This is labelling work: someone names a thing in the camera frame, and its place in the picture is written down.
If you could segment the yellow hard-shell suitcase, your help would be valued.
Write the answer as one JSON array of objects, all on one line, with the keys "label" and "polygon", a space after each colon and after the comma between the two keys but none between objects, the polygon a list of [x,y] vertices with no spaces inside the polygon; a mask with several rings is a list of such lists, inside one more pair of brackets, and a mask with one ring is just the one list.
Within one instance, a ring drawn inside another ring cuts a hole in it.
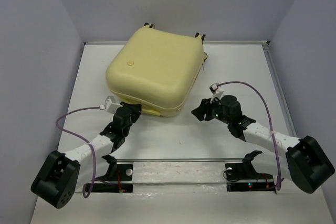
[{"label": "yellow hard-shell suitcase", "polygon": [[179,114],[207,59],[204,34],[178,35],[145,23],[106,69],[108,89],[147,114]]}]

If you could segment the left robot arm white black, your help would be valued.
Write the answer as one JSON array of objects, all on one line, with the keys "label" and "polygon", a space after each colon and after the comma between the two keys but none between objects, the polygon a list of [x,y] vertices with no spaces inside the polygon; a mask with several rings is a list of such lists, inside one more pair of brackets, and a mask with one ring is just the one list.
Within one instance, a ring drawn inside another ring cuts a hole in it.
[{"label": "left robot arm white black", "polygon": [[83,137],[84,144],[80,147],[49,153],[30,187],[33,194],[57,209],[64,207],[85,184],[89,184],[89,189],[83,191],[87,198],[96,178],[115,176],[117,161],[111,153],[124,144],[142,111],[139,104],[116,103],[110,99],[95,108],[111,113],[112,121],[94,139],[89,141]]}]

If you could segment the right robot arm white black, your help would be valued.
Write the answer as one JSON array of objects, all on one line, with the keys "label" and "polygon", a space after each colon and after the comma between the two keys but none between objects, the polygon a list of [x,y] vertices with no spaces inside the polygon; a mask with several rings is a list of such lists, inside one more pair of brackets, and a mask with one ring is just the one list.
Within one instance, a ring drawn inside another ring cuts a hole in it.
[{"label": "right robot arm white black", "polygon": [[202,99],[192,114],[199,121],[219,120],[227,125],[233,137],[275,154],[274,163],[255,161],[262,154],[259,150],[246,154],[241,171],[248,178],[258,174],[280,175],[311,194],[335,173],[334,166],[315,138],[297,138],[272,131],[244,115],[233,95]]}]

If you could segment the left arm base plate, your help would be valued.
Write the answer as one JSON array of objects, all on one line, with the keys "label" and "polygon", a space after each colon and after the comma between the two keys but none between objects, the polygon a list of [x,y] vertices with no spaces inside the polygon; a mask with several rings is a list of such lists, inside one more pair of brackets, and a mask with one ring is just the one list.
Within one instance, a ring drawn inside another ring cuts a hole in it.
[{"label": "left arm base plate", "polygon": [[114,163],[105,175],[97,177],[92,193],[132,193],[133,163]]}]

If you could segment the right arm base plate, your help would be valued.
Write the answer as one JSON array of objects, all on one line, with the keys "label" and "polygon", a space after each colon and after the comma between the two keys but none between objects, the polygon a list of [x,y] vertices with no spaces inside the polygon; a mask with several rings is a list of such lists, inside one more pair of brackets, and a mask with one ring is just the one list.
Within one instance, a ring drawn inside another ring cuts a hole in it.
[{"label": "right arm base plate", "polygon": [[228,192],[276,191],[272,175],[257,173],[244,163],[226,163],[223,178]]}]

